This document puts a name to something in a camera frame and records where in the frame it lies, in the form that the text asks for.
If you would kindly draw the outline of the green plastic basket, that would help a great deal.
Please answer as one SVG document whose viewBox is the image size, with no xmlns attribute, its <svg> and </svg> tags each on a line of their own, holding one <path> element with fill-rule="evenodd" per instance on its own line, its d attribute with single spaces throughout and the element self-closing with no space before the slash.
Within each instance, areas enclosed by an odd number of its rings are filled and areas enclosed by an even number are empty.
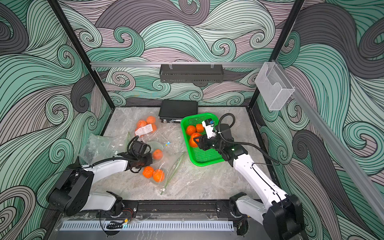
<svg viewBox="0 0 384 240">
<path fill-rule="evenodd" d="M 194 165 L 198 167 L 205 167 L 205 166 L 213 165 L 213 164 L 224 161 L 224 159 L 218 153 L 218 151 L 210 148 L 207 145 L 208 137 L 205 131 L 202 133 L 203 140 L 201 140 L 200 138 L 200 144 L 203 144 L 206 150 L 201 150 L 199 147 L 193 148 L 190 145 L 191 136 L 189 136 L 186 132 L 187 127 L 196 126 L 196 124 L 202 124 L 205 120 L 209 120 L 209 119 L 211 119 L 214 122 L 214 126 L 218 125 L 219 119 L 216 115 L 212 113 L 203 113 L 203 114 L 188 116 L 183 118 L 181 121 L 181 129 L 183 132 L 184 141 L 188 150 L 190 160 Z"/>
</svg>

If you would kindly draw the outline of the orange taken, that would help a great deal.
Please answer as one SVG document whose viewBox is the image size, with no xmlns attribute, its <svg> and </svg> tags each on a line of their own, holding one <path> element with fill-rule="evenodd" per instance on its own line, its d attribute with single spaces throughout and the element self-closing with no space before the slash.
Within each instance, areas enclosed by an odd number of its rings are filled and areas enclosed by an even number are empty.
<svg viewBox="0 0 384 240">
<path fill-rule="evenodd" d="M 186 129 L 186 134 L 187 134 L 188 136 L 191 136 L 191 135 L 193 135 L 193 134 L 196 133 L 196 132 L 197 132 L 196 127 L 193 126 L 193 125 L 189 125 L 189 126 L 187 127 L 187 129 Z"/>
<path fill-rule="evenodd" d="M 199 142 L 199 137 L 202 135 L 200 133 L 193 133 L 190 137 L 189 144 L 191 148 L 197 148 L 198 147 L 198 142 Z"/>
<path fill-rule="evenodd" d="M 204 127 L 202 124 L 196 124 L 196 131 L 197 133 L 203 133 L 204 132 Z"/>
</svg>

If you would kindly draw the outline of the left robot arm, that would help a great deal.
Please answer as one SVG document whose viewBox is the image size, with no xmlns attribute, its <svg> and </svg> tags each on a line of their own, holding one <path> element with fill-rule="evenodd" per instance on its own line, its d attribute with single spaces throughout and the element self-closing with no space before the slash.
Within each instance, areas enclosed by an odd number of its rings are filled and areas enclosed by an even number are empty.
<svg viewBox="0 0 384 240">
<path fill-rule="evenodd" d="M 89 165 L 71 164 L 62 172 L 46 200 L 67 216 L 82 211 L 100 211 L 118 218 L 124 212 L 123 198 L 110 191 L 92 193 L 91 188 L 98 181 L 120 172 L 139 173 L 153 163 L 151 151 L 151 146 L 136 136 L 124 152 Z"/>
</svg>

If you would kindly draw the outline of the green printed zip-top bag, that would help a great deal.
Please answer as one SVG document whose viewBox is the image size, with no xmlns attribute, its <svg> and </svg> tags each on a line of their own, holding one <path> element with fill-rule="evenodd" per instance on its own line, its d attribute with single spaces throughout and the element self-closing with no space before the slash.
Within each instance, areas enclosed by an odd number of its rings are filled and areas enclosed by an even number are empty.
<svg viewBox="0 0 384 240">
<path fill-rule="evenodd" d="M 78 156 L 86 164 L 114 157 L 126 150 L 128 136 L 103 137 L 91 134 Z"/>
</svg>

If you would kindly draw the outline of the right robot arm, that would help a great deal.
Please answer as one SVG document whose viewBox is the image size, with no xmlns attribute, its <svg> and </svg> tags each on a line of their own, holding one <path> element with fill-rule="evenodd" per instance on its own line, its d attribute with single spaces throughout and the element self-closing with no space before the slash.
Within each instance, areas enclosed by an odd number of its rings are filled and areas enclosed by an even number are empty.
<svg viewBox="0 0 384 240">
<path fill-rule="evenodd" d="M 258 194 L 259 201 L 244 193 L 235 195 L 232 199 L 235 214 L 249 216 L 262 224 L 271 240 L 290 240 L 297 235 L 304 236 L 305 221 L 301 201 L 278 187 L 258 167 L 245 147 L 254 147 L 265 157 L 269 155 L 254 144 L 236 142 L 231 133 L 234 124 L 224 124 L 222 121 L 225 117 L 236 119 L 231 113 L 224 114 L 219 120 L 207 118 L 202 121 L 205 134 L 193 137 L 192 141 L 203 151 L 217 151 Z"/>
</svg>

